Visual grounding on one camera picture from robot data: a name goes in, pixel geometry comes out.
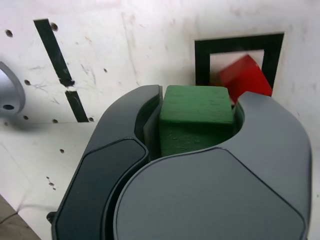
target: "white surface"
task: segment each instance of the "white surface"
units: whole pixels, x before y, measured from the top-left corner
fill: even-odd
[[[49,240],[45,216],[57,209],[95,123],[75,123],[66,88],[33,23],[42,18],[57,24],[54,34],[75,88],[87,116],[95,121],[139,85],[193,84],[194,40],[285,32],[273,98],[301,121],[310,136],[309,240],[320,239],[319,1],[3,0],[0,60],[24,86],[26,106],[18,119],[29,130],[0,128],[0,193],[16,209],[28,206],[20,215]],[[32,86],[24,85],[25,79]],[[51,124],[52,119],[60,123]],[[56,190],[48,185],[47,176]]]

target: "red block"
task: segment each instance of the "red block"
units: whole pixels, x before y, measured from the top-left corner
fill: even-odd
[[[246,55],[219,72],[222,84],[236,102],[244,92],[271,96],[272,89],[258,64]]]

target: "green block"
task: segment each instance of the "green block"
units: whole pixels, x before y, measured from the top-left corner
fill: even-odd
[[[218,145],[233,136],[228,90],[219,86],[169,86],[159,117],[162,156]]]

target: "pegboard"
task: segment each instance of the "pegboard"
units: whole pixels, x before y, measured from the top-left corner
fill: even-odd
[[[313,205],[308,239],[320,238],[320,2],[3,0],[0,13],[0,61],[26,94],[22,112],[1,120],[0,193],[15,209],[29,206],[19,214],[42,239],[51,239],[46,214],[58,208],[110,104],[138,86],[194,85],[195,41],[274,33],[284,37],[272,97],[309,134]],[[61,84],[38,20],[48,20],[73,85]],[[79,123],[66,91],[77,92],[88,122]]]

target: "black stripe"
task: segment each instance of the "black stripe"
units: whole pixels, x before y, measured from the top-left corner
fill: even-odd
[[[66,91],[65,95],[78,123],[89,122],[77,91]]]
[[[49,20],[40,19],[34,20],[33,22],[43,42],[45,50],[48,53],[48,56],[51,60],[60,83],[65,87],[73,86],[75,84],[75,81],[73,81],[70,76],[65,59],[62,56],[56,37],[52,32]]]
[[[273,89],[283,38],[284,33],[276,33],[194,41],[196,84],[210,81],[210,54],[264,50],[261,70]]]

